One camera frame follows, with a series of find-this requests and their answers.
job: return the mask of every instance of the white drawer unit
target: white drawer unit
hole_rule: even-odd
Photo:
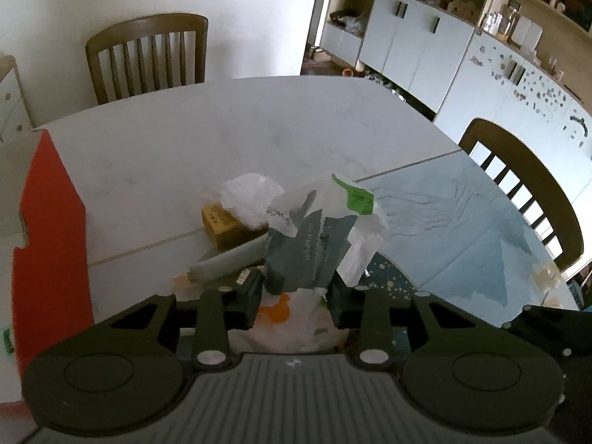
[[[360,37],[347,33],[332,23],[325,23],[323,35],[321,36],[321,48],[352,67],[356,66],[361,45],[362,39]]]
[[[471,41],[473,27],[436,8],[428,14],[430,34],[409,93],[437,112]]]
[[[403,0],[374,0],[366,34],[360,50],[360,61],[382,72],[393,44],[393,38],[402,21],[398,16]]]
[[[495,122],[502,102],[516,88],[511,71],[522,63],[523,57],[495,38],[475,33],[436,115],[436,126],[458,143],[474,118]]]
[[[592,180],[590,120],[590,115],[573,100],[538,155],[570,202]]]
[[[516,135],[536,155],[543,155],[573,99],[528,61],[516,64],[510,84],[512,91],[501,103],[493,121]]]
[[[21,99],[21,90],[14,68],[0,81],[0,124],[8,122],[8,117]]]
[[[432,8],[420,1],[401,0],[401,22],[393,38],[383,75],[404,90],[411,81],[421,61],[433,25]]]

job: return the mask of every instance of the table surface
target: table surface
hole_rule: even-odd
[[[259,172],[291,188],[341,172],[377,196],[383,253],[416,287],[500,325],[544,297],[551,258],[494,182],[422,115],[357,78],[274,77],[164,90],[45,126],[87,207],[97,321],[173,290],[211,251],[204,191]],[[192,298],[191,290],[178,298]],[[575,308],[562,284],[554,291]]]
[[[88,262],[201,226],[203,191],[258,172],[284,188],[350,179],[458,151],[361,78],[221,80],[156,91],[47,124],[87,208]]]

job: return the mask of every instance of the orange object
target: orange object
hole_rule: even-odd
[[[43,130],[21,196],[28,235],[14,249],[13,328],[20,375],[42,351],[93,323],[84,204]]]
[[[290,296],[287,293],[282,293],[279,296],[279,302],[270,307],[259,307],[257,314],[262,314],[269,317],[269,320],[274,324],[281,324],[290,318],[290,308],[288,302]]]

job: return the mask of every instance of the wooden chair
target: wooden chair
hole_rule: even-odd
[[[166,83],[168,88],[173,86],[173,65],[171,56],[171,33],[179,33],[179,69],[182,85],[187,84],[185,68],[185,35],[184,32],[195,32],[195,82],[202,83],[205,78],[205,46],[208,34],[208,18],[199,14],[190,13],[165,13],[144,16],[134,20],[116,23],[102,32],[96,34],[87,42],[88,67],[91,71],[92,84],[97,94],[99,105],[108,103],[109,98],[105,90],[105,82],[101,71],[99,53],[109,50],[109,62],[111,66],[111,80],[115,98],[121,100],[121,87],[117,71],[115,48],[122,46],[124,59],[125,81],[129,96],[135,95],[134,81],[130,61],[128,43],[135,41],[137,53],[138,74],[141,93],[147,93],[148,85],[146,69],[144,67],[144,53],[141,38],[150,38],[150,56],[152,60],[152,78],[154,89],[161,89],[161,77],[159,74],[158,53],[156,51],[156,35],[163,35],[165,41],[165,65]]]
[[[562,252],[555,258],[555,264],[562,272],[569,268],[584,253],[584,241],[574,209],[557,181],[525,144],[496,124],[481,119],[473,120],[459,146],[470,154],[478,142],[491,152],[481,164],[483,170],[494,157],[498,157],[505,165],[494,179],[496,184],[499,185],[510,170],[519,179],[518,184],[507,194],[510,200],[523,187],[531,193],[532,197],[520,207],[520,213],[524,215],[535,202],[539,204],[543,214],[531,227],[536,229],[545,218],[548,219],[552,231],[542,239],[543,245],[547,246],[557,237]]]

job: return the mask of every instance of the white wall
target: white wall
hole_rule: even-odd
[[[0,0],[35,125],[96,105],[86,41],[118,21],[185,11],[209,18],[206,80],[299,74],[315,0]]]

